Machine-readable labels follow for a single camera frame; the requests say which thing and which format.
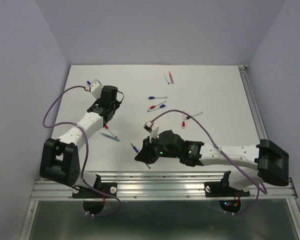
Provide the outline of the blue ballpoint pen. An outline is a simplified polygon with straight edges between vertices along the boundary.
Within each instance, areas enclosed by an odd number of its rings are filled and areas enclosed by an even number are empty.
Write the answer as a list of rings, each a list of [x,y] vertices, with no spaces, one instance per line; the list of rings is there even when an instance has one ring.
[[[132,142],[130,142],[130,145],[131,145],[131,147],[133,148],[133,150],[138,154],[138,153],[139,153],[139,150],[136,148],[136,146],[133,145]],[[151,169],[151,167],[150,167],[149,164],[146,163],[145,165],[147,166],[147,168],[148,168],[149,170]]]

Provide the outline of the light blue transparent pen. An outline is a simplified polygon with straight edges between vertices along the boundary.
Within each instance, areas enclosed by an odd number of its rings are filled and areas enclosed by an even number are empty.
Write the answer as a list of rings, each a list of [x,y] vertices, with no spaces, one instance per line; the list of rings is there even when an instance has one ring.
[[[121,141],[119,138],[114,137],[114,136],[112,136],[112,135],[109,135],[109,134],[106,134],[106,133],[103,133],[103,132],[101,132],[100,134],[101,134],[102,136],[104,136],[104,137],[106,137],[106,138],[108,138],[108,139],[114,140],[114,141],[116,141],[116,142],[120,142],[120,141]]]

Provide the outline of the pink transparent pen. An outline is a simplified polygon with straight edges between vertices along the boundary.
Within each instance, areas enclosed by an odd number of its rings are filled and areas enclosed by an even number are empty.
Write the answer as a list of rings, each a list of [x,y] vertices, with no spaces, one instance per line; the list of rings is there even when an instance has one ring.
[[[170,84],[174,85],[174,79],[173,79],[171,71],[168,71],[168,76],[169,76]]]

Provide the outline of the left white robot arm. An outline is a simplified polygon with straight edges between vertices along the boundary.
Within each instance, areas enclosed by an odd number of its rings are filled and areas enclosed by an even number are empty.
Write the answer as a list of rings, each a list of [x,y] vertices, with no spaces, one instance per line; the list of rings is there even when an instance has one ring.
[[[46,129],[61,125],[70,125],[71,129],[56,139],[48,138],[44,142],[39,175],[68,187],[83,187],[90,197],[96,197],[101,193],[101,177],[86,171],[86,164],[80,163],[79,151],[82,147],[89,151],[89,138],[107,125],[122,101],[117,99],[120,91],[112,85],[93,83],[82,89],[89,92],[95,102],[79,122],[42,123]]]

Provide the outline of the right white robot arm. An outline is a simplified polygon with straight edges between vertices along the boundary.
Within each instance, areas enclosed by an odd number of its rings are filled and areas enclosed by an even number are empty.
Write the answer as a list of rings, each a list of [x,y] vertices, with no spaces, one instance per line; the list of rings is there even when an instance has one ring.
[[[200,141],[182,139],[171,130],[142,142],[137,162],[154,164],[159,158],[178,159],[188,167],[223,165],[236,170],[224,173],[217,189],[232,195],[254,184],[289,184],[289,154],[274,142],[261,139],[256,145],[217,147]]]

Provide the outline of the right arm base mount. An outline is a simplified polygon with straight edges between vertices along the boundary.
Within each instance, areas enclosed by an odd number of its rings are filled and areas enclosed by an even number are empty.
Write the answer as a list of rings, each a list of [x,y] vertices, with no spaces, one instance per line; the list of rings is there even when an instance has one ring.
[[[220,198],[219,205],[224,212],[240,215],[241,197],[249,197],[250,191],[237,190],[230,187],[230,174],[231,171],[226,171],[221,180],[205,182],[205,196],[207,198]]]

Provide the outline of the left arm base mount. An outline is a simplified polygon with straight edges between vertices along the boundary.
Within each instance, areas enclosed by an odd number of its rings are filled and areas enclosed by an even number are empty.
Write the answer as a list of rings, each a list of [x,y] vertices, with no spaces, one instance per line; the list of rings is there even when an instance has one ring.
[[[86,216],[91,218],[103,218],[114,215],[121,207],[122,202],[117,197],[118,184],[116,182],[102,182],[96,175],[94,185],[89,187],[74,185],[72,198],[83,200],[82,207]]]

